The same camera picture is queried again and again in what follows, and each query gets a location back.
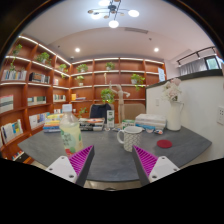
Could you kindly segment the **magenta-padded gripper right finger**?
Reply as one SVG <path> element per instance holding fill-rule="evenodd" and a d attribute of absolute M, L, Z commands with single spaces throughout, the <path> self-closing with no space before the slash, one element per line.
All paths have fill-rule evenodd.
<path fill-rule="evenodd" d="M 135 145 L 132 146 L 132 156 L 142 186 L 179 171 L 166 156 L 156 157 Z"/>

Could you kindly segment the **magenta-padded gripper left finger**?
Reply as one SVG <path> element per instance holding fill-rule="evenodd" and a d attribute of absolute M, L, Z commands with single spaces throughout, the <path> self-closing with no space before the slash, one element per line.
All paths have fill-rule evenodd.
<path fill-rule="evenodd" d="M 94 146 L 88 146 L 70 157 L 60 156 L 47 171 L 83 187 L 93 160 Z"/>

